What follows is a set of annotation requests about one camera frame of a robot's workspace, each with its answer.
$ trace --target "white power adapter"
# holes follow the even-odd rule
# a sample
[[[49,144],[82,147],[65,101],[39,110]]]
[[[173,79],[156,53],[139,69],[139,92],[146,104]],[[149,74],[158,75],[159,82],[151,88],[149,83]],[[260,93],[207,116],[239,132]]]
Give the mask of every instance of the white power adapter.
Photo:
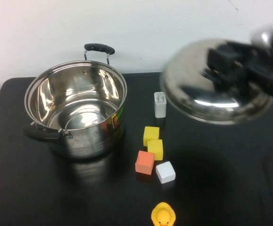
[[[166,114],[166,97],[164,92],[154,93],[154,111],[156,118],[164,118]]]

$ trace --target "pot handle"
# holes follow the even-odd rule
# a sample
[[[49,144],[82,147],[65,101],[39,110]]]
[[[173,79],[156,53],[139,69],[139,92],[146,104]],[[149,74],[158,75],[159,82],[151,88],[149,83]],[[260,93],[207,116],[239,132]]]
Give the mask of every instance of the pot handle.
[[[84,48],[85,48],[85,52],[84,52],[85,60],[87,60],[87,56],[86,56],[87,51],[98,51],[98,52],[107,53],[107,63],[108,64],[109,64],[109,56],[116,52],[114,50],[114,48],[104,45],[104,44],[98,44],[98,43],[85,44]]]
[[[61,137],[59,132],[46,132],[42,128],[37,128],[34,122],[23,126],[22,131],[26,136],[40,141],[57,141]]]

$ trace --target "white block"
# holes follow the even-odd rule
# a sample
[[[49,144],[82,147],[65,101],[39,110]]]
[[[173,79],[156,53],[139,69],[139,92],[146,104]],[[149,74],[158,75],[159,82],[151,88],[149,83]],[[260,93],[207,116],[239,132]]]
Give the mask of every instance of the white block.
[[[156,118],[164,118],[166,113],[166,97],[164,92],[154,93],[154,111]]]
[[[176,178],[175,170],[169,161],[157,165],[156,173],[162,184],[175,180]]]

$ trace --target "pot lid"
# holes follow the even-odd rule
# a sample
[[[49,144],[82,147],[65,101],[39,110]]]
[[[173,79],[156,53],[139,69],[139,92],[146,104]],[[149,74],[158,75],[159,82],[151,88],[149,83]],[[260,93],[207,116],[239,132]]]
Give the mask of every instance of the pot lid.
[[[207,66],[211,48],[226,40],[201,40],[184,47],[165,66],[160,78],[168,101],[184,114],[203,122],[230,125],[249,121],[263,113],[273,98],[247,82],[219,89]]]

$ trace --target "yellow rubber duck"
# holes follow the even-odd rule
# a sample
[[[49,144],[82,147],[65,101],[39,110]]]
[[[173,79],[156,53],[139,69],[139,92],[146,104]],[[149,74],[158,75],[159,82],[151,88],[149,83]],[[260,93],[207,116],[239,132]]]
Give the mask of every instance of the yellow rubber duck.
[[[168,203],[159,203],[151,213],[154,226],[173,226],[176,215]]]

